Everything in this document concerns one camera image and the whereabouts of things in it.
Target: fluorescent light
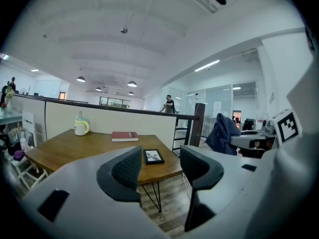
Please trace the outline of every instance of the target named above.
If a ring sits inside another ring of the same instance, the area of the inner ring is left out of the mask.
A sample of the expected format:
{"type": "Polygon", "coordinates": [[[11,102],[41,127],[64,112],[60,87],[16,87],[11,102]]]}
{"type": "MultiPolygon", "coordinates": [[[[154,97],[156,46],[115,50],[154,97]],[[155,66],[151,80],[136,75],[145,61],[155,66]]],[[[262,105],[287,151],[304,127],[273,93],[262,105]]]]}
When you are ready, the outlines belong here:
{"type": "Polygon", "coordinates": [[[217,63],[219,63],[219,62],[220,62],[220,60],[216,60],[216,61],[214,61],[214,62],[211,62],[211,63],[208,64],[208,65],[205,65],[205,66],[202,66],[201,68],[196,69],[195,72],[198,72],[199,70],[205,69],[205,68],[207,68],[207,67],[209,67],[209,66],[212,66],[212,65],[214,65],[214,64],[217,64],[217,63]]]}

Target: window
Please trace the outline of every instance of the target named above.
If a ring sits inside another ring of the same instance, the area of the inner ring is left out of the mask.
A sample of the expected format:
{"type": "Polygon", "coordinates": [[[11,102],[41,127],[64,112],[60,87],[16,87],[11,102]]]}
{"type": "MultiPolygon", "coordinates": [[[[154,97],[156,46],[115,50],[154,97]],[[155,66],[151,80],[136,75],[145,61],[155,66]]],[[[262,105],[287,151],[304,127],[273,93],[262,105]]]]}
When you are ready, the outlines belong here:
{"type": "Polygon", "coordinates": [[[100,105],[101,106],[108,106],[108,107],[117,107],[117,108],[129,109],[131,107],[131,101],[130,100],[117,99],[117,98],[100,97],[100,105]]]}
{"type": "Polygon", "coordinates": [[[59,99],[66,100],[66,92],[60,92],[59,99]]]}
{"type": "Polygon", "coordinates": [[[108,98],[100,97],[100,105],[107,106],[108,105],[108,98]]]}

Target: wooden floor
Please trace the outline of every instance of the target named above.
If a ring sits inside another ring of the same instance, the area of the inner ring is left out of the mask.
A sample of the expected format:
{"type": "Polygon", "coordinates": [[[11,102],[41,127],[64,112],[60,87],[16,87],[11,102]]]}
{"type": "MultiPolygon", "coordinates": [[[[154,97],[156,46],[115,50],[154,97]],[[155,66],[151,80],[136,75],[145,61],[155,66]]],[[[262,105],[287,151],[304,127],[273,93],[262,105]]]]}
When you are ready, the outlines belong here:
{"type": "MultiPolygon", "coordinates": [[[[156,202],[152,185],[146,185],[145,189],[156,202]]],[[[178,236],[184,232],[189,198],[185,188],[182,175],[161,181],[159,183],[160,200],[162,212],[159,213],[156,206],[149,199],[144,189],[139,186],[138,191],[141,195],[142,209],[164,232],[171,237],[178,236]]]]}

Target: glass partition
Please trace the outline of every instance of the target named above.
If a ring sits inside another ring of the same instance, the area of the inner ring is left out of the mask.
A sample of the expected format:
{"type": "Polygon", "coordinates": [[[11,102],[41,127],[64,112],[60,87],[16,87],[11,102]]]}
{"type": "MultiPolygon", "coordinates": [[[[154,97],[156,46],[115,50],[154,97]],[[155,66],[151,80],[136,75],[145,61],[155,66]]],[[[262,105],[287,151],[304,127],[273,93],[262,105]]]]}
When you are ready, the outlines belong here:
{"type": "Polygon", "coordinates": [[[205,90],[188,92],[185,109],[186,115],[194,115],[196,103],[205,103],[205,90]]]}
{"type": "Polygon", "coordinates": [[[233,116],[238,128],[242,128],[246,120],[255,124],[258,110],[256,82],[235,84],[233,91],[233,116]]]}
{"type": "Polygon", "coordinates": [[[208,136],[214,128],[217,114],[232,118],[231,108],[231,85],[206,89],[205,95],[205,115],[202,135],[208,136]]]}
{"type": "Polygon", "coordinates": [[[174,106],[175,106],[175,113],[180,112],[180,104],[181,104],[181,90],[169,88],[169,95],[174,101],[174,106]]]}

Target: red book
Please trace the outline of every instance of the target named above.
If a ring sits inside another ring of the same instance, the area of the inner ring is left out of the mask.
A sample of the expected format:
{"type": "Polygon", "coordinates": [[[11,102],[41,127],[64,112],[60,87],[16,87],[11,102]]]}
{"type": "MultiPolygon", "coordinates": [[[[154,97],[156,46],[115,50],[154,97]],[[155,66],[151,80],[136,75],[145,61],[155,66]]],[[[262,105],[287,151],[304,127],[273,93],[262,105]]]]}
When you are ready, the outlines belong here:
{"type": "Polygon", "coordinates": [[[112,132],[112,141],[138,141],[136,132],[112,132]]]}

